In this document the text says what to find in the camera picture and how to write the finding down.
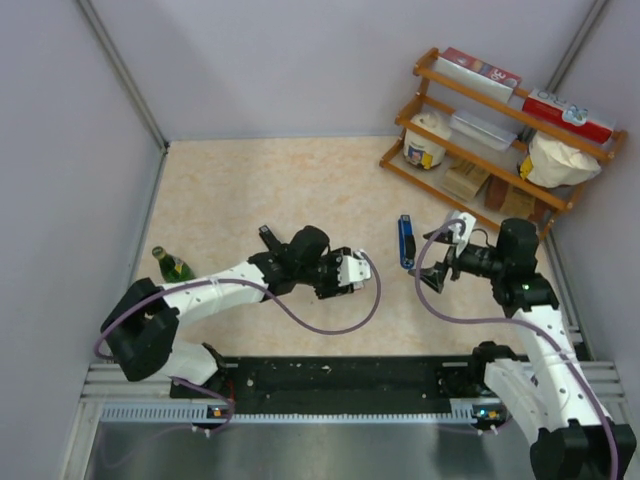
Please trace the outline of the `blue black stapler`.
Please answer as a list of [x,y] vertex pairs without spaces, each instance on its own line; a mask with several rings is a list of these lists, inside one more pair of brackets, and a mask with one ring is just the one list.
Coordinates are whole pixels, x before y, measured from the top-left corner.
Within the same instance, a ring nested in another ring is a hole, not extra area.
[[402,214],[397,221],[399,237],[399,262],[405,270],[411,270],[415,266],[416,242],[413,233],[411,218],[408,214]]

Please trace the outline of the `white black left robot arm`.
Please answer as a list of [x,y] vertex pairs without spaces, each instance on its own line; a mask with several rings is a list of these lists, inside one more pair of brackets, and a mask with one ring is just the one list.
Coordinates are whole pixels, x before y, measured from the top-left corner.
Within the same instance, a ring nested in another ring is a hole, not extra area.
[[236,306],[286,295],[298,285],[312,287],[319,299],[344,295],[361,287],[368,276],[361,256],[348,247],[331,249],[328,236],[317,227],[304,227],[288,243],[266,225],[259,236],[265,251],[218,274],[174,285],[156,285],[145,278],[129,288],[101,327],[128,381],[162,374],[216,396],[227,382],[222,356],[206,343],[178,339],[180,328]]

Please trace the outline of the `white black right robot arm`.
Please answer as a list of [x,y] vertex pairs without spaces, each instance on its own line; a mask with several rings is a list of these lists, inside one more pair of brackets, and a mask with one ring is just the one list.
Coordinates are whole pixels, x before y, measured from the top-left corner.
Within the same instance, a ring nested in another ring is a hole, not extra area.
[[558,298],[537,270],[539,238],[524,219],[501,223],[497,242],[470,241],[476,219],[452,211],[426,234],[429,244],[448,245],[444,259],[425,269],[420,251],[415,288],[441,292],[446,279],[463,273],[489,280],[504,314],[495,325],[516,328],[531,365],[525,369],[506,346],[485,342],[472,355],[466,380],[476,394],[495,394],[529,444],[538,479],[621,479],[637,448],[632,427],[616,423],[582,370],[564,325]]

